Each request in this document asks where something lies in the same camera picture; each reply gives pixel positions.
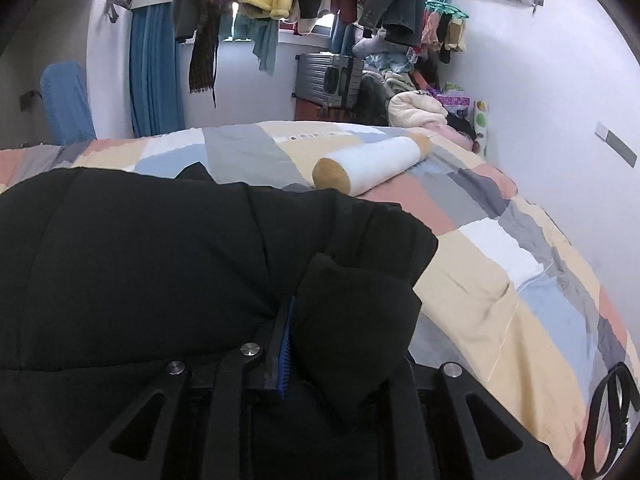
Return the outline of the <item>black padded coat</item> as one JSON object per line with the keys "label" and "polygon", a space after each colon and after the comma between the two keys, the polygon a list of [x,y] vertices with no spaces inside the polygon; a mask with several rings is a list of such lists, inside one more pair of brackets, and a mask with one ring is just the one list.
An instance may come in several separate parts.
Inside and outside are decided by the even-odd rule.
{"label": "black padded coat", "polygon": [[385,479],[383,382],[437,238],[335,192],[57,169],[1,196],[1,474],[59,479],[167,365],[216,363],[294,315],[293,378],[253,468]]}

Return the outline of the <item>patchwork pastel duvet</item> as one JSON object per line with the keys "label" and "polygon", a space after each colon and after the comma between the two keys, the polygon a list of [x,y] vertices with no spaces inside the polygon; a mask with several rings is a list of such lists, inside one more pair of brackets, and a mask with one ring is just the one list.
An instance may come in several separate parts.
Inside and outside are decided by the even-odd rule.
{"label": "patchwork pastel duvet", "polygon": [[[220,182],[311,185],[327,154],[397,136],[394,128],[333,122],[258,122],[141,139],[39,145],[1,154],[4,188],[55,168],[119,169],[172,178],[201,162]],[[582,472],[589,405],[636,347],[586,260],[546,212],[480,156],[432,133],[420,164],[372,188],[439,240],[416,284],[422,300],[412,356],[459,361],[573,477]]]}

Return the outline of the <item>black belt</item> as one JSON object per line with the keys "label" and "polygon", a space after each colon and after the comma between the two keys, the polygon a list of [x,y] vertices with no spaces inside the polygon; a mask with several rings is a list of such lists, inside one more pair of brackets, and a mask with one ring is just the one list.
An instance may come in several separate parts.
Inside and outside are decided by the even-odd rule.
{"label": "black belt", "polygon": [[[610,443],[603,460],[597,458],[601,411],[610,428]],[[627,422],[631,411],[639,411],[639,389],[629,367],[616,363],[594,390],[584,437],[583,479],[599,479],[614,465],[618,452],[627,444]]]}

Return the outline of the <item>white bolster with tan ends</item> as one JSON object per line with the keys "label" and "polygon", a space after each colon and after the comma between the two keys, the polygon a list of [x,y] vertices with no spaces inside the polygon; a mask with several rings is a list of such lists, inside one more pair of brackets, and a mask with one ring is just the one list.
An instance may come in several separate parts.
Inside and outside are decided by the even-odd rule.
{"label": "white bolster with tan ends", "polygon": [[422,133],[340,148],[316,162],[312,182],[318,190],[360,196],[416,166],[431,150],[430,138]]}

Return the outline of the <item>cream bundled blanket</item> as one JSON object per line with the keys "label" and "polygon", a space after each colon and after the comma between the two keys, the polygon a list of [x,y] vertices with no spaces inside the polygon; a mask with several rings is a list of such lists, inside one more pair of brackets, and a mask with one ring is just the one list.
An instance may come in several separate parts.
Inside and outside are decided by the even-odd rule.
{"label": "cream bundled blanket", "polygon": [[393,127],[425,127],[431,122],[446,125],[447,116],[448,110],[441,102],[419,91],[398,93],[387,107],[387,119]]}

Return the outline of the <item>blue curtain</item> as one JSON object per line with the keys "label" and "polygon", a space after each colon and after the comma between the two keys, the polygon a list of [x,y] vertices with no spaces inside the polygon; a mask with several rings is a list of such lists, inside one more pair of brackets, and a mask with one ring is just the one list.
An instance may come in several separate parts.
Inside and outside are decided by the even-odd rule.
{"label": "blue curtain", "polygon": [[179,45],[172,4],[132,11],[129,51],[131,121],[136,138],[182,130]]}

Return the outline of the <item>grey hard-shell suitcase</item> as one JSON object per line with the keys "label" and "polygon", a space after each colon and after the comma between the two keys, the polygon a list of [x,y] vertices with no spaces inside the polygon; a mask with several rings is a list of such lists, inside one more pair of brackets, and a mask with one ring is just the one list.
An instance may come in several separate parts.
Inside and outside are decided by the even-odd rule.
{"label": "grey hard-shell suitcase", "polygon": [[357,103],[363,60],[330,52],[296,55],[292,96],[326,108],[351,110]]}

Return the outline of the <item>blue folded board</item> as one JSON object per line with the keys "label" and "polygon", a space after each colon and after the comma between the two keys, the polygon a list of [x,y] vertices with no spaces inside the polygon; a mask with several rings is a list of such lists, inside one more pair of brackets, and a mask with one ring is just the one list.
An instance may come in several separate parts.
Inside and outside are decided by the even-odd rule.
{"label": "blue folded board", "polygon": [[53,63],[40,77],[44,114],[55,144],[96,140],[84,69],[75,61]]}

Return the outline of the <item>teal clip hanger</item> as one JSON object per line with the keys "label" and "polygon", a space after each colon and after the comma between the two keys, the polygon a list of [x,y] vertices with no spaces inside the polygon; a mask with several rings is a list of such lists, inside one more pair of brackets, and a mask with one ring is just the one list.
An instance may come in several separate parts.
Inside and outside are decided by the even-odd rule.
{"label": "teal clip hanger", "polygon": [[450,0],[427,0],[425,9],[437,11],[440,14],[450,14],[454,18],[460,18],[460,20],[468,20],[470,18],[469,14],[452,4]]}

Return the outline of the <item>teal hanging cloth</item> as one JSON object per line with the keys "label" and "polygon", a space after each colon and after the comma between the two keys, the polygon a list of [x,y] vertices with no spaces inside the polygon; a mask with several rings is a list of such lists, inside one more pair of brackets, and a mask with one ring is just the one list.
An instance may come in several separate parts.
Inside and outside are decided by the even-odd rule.
{"label": "teal hanging cloth", "polygon": [[253,54],[259,62],[259,69],[272,75],[277,61],[280,22],[271,18],[250,18],[236,14],[232,38],[234,40],[250,40]]}

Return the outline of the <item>brown plaid scarf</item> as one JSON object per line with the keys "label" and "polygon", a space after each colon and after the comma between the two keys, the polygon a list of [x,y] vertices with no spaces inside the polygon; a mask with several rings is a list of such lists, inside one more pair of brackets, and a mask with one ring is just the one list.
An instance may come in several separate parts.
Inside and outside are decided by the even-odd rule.
{"label": "brown plaid scarf", "polygon": [[217,51],[222,14],[238,0],[198,0],[200,19],[190,61],[189,89],[191,93],[210,90],[216,101]]}

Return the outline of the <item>grey wall switch plate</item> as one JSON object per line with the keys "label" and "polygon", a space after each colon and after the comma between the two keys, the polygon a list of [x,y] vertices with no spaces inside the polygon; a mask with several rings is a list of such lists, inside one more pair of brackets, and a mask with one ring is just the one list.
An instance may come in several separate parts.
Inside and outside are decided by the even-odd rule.
{"label": "grey wall switch plate", "polygon": [[636,166],[638,160],[637,154],[606,125],[603,125],[602,122],[598,122],[594,133],[606,145],[612,148],[612,150],[620,156],[628,166],[631,166],[631,168]]}

